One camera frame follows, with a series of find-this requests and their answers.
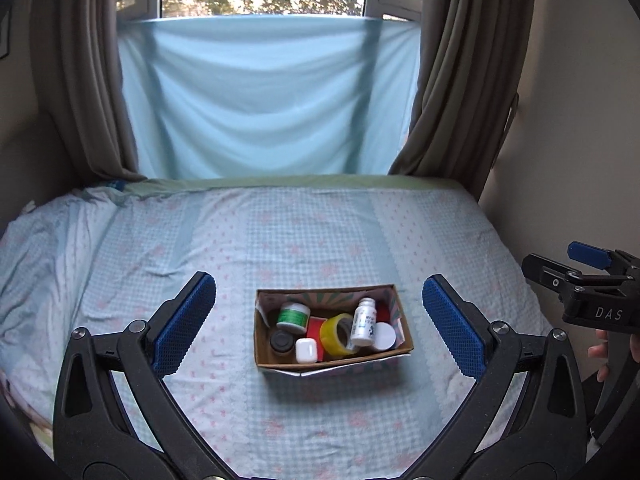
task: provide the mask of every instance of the bed sheet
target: bed sheet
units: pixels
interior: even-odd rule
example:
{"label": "bed sheet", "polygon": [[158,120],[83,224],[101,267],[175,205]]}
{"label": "bed sheet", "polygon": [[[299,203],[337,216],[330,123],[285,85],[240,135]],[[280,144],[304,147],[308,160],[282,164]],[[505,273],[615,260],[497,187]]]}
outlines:
{"label": "bed sheet", "polygon": [[[473,385],[422,307],[428,276],[443,274],[489,320],[533,334],[550,327],[518,264],[459,186],[321,180],[95,188],[12,222],[0,240],[0,368],[12,389],[50,420],[70,330],[115,332],[148,319],[204,270],[216,279],[216,305],[165,382],[212,448],[248,478],[398,476]],[[378,283],[398,288],[415,343],[409,357],[330,378],[255,367],[256,289]],[[121,374],[116,382],[139,436],[156,446]],[[514,380],[484,446],[499,438],[521,384]]]}

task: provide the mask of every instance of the red object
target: red object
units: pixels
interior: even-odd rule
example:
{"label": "red object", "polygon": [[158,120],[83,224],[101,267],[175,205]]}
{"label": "red object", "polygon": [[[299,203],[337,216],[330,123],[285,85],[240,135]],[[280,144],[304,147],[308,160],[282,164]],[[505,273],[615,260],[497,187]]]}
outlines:
{"label": "red object", "polygon": [[320,327],[322,326],[322,323],[324,323],[325,321],[326,320],[323,319],[322,317],[310,317],[309,323],[306,326],[305,337],[310,337],[311,339],[316,340],[316,346],[318,346],[318,362],[319,363],[321,363],[322,358],[324,358],[324,347],[320,342]]}
{"label": "red object", "polygon": [[376,303],[376,323],[388,323],[391,321],[391,313],[386,303]]}

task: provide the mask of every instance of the black round container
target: black round container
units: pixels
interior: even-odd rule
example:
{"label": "black round container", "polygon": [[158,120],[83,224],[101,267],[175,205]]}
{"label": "black round container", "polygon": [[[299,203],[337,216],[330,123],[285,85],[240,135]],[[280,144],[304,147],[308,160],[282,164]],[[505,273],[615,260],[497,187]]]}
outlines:
{"label": "black round container", "polygon": [[294,335],[284,330],[274,331],[269,338],[269,345],[277,355],[289,354],[293,350],[295,343],[296,338]]}

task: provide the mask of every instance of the textured blue pad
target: textured blue pad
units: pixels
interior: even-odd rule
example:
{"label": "textured blue pad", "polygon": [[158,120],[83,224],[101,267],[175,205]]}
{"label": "textured blue pad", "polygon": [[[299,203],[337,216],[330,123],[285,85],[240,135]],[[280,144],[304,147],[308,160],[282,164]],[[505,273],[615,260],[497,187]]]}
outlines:
{"label": "textured blue pad", "polygon": [[611,257],[607,251],[580,242],[571,242],[566,253],[574,262],[580,262],[595,269],[604,270],[611,265]]}
{"label": "textured blue pad", "polygon": [[216,282],[207,275],[193,287],[156,339],[153,368],[159,377],[176,373],[214,303]]}
{"label": "textured blue pad", "polygon": [[433,277],[424,282],[422,304],[462,374],[478,381],[486,369],[482,340]]}

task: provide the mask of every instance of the cardboard box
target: cardboard box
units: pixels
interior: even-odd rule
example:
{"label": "cardboard box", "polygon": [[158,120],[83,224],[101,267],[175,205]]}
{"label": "cardboard box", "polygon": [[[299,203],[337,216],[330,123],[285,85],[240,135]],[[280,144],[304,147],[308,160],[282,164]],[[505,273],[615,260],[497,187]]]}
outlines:
{"label": "cardboard box", "polygon": [[[373,298],[384,301],[391,314],[390,324],[396,331],[395,346],[385,352],[372,352],[363,349],[364,355],[358,357],[332,358],[326,355],[325,361],[300,365],[295,360],[294,352],[289,356],[279,357],[271,351],[269,336],[275,330],[278,312],[283,303],[295,301],[311,309],[311,315],[329,318],[340,313],[353,315],[361,298]],[[375,363],[380,366],[399,357],[408,355],[414,349],[406,317],[395,285],[376,285],[357,288],[331,288],[314,290],[258,290],[255,300],[254,324],[254,358],[258,368],[263,371],[279,372],[292,376],[310,376],[361,372],[367,365]]]}

